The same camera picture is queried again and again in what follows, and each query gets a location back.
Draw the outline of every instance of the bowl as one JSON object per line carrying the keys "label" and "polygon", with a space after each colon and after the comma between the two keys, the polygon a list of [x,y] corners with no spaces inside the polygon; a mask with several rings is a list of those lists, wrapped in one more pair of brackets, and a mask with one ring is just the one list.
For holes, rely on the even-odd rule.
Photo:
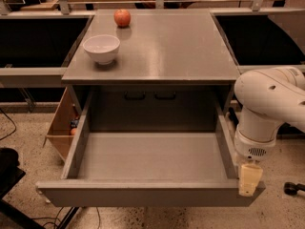
{"label": "bowl", "polygon": [[83,44],[85,52],[100,65],[112,63],[118,54],[119,47],[120,40],[109,34],[93,36]]}

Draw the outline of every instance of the floor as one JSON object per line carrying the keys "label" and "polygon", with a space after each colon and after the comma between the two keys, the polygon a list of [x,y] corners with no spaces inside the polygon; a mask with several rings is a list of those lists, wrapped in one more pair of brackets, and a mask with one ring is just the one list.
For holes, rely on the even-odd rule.
{"label": "floor", "polygon": [[[287,6],[304,8],[304,0],[288,0]],[[4,197],[28,217],[45,228],[54,228],[70,208],[54,207],[35,190],[35,183],[59,179],[64,162],[45,139],[54,116],[53,111],[13,113],[8,116],[16,124],[16,132],[0,140],[0,147],[10,147],[20,155],[20,168],[26,171],[21,181]],[[0,137],[13,130],[12,123],[0,114]],[[284,194],[286,181],[305,183],[305,139],[280,136],[270,159],[261,166],[266,190],[249,207],[186,208],[81,208],[72,219],[70,229],[217,229],[217,228],[305,228],[305,193],[290,197]],[[0,228],[20,228],[0,214]]]}

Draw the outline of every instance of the drawer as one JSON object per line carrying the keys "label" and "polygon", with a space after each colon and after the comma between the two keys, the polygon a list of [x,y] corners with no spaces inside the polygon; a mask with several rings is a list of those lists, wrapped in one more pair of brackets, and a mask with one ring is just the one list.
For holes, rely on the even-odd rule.
{"label": "drawer", "polygon": [[55,206],[248,206],[216,93],[91,89],[61,180],[36,184]]}

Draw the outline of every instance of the apple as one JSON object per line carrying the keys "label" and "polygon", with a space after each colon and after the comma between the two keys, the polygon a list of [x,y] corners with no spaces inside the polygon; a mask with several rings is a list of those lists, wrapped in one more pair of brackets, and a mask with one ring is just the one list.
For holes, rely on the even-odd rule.
{"label": "apple", "polygon": [[114,21],[118,27],[128,27],[131,23],[131,14],[128,10],[120,9],[114,13]]}

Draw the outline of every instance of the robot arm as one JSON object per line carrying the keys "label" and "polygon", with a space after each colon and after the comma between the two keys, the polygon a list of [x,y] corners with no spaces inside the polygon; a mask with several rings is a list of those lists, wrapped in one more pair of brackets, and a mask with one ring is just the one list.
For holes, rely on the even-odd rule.
{"label": "robot arm", "polygon": [[236,80],[243,105],[234,139],[241,196],[253,195],[262,176],[257,163],[272,153],[279,127],[287,122],[305,132],[304,89],[304,75],[294,67],[249,71]]}

